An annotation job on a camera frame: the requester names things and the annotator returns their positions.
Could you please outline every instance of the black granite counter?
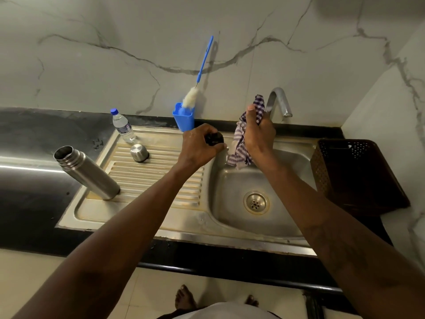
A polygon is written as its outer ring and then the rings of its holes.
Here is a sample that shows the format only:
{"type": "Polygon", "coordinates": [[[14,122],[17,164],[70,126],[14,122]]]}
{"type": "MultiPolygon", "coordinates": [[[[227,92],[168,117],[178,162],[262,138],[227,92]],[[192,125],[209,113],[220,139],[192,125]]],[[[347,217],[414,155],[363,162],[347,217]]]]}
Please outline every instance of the black granite counter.
{"type": "MultiPolygon", "coordinates": [[[[91,232],[55,228],[80,184],[55,150],[71,145],[96,160],[114,127],[105,113],[0,109],[0,248],[66,257],[91,232]]],[[[133,125],[176,128],[173,118],[128,116],[133,125]]],[[[235,122],[196,120],[232,132],[235,122]]],[[[340,128],[276,125],[278,135],[343,138],[340,128]]],[[[361,220],[389,241],[380,220],[361,220]]],[[[314,257],[154,239],[140,267],[340,294],[314,257]]]]}

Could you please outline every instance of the dark plastic basket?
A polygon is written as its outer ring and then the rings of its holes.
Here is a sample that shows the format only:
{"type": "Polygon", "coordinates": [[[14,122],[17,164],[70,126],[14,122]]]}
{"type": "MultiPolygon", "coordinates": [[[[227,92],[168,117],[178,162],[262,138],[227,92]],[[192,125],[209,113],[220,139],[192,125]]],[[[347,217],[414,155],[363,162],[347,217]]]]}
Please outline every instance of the dark plastic basket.
{"type": "Polygon", "coordinates": [[[354,216],[377,216],[410,206],[373,141],[319,140],[310,164],[317,191],[354,216]]]}

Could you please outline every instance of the hand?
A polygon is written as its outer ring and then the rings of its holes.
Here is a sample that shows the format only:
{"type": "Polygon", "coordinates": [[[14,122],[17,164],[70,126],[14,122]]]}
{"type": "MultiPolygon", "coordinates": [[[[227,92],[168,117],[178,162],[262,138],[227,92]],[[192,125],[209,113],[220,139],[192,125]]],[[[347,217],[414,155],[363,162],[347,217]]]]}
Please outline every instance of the hand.
{"type": "Polygon", "coordinates": [[[270,114],[264,112],[260,125],[257,125],[255,106],[247,108],[247,129],[245,130],[245,145],[255,164],[259,167],[264,157],[273,155],[273,141],[276,130],[270,119],[270,114]]]}
{"type": "Polygon", "coordinates": [[[189,168],[192,173],[208,163],[217,153],[227,147],[225,143],[219,143],[212,147],[206,144],[204,136],[217,132],[217,129],[209,124],[203,124],[191,131],[184,132],[182,152],[178,156],[177,163],[184,168],[189,168]]]}

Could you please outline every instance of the plastic water bottle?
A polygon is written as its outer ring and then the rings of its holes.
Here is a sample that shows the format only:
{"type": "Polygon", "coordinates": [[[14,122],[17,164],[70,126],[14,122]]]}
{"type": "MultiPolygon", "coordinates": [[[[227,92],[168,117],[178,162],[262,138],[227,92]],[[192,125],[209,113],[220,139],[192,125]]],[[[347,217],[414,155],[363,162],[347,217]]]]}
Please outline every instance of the plastic water bottle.
{"type": "Polygon", "coordinates": [[[110,113],[112,114],[112,123],[124,141],[129,144],[134,144],[137,136],[134,134],[134,131],[131,128],[127,118],[122,116],[116,108],[112,108],[110,113]]]}

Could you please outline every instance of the bare feet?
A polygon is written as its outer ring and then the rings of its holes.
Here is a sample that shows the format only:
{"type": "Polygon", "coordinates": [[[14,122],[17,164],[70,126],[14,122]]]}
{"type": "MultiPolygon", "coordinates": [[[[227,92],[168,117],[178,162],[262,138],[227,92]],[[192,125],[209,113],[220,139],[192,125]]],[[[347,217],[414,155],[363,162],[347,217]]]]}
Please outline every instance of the bare feet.
{"type": "Polygon", "coordinates": [[[193,298],[192,293],[189,291],[186,285],[182,285],[182,287],[179,290],[177,290],[176,309],[183,309],[183,310],[196,309],[196,302],[193,298]]]}
{"type": "Polygon", "coordinates": [[[251,305],[253,307],[258,307],[258,301],[254,299],[254,297],[250,294],[245,301],[246,305],[251,305]]]}

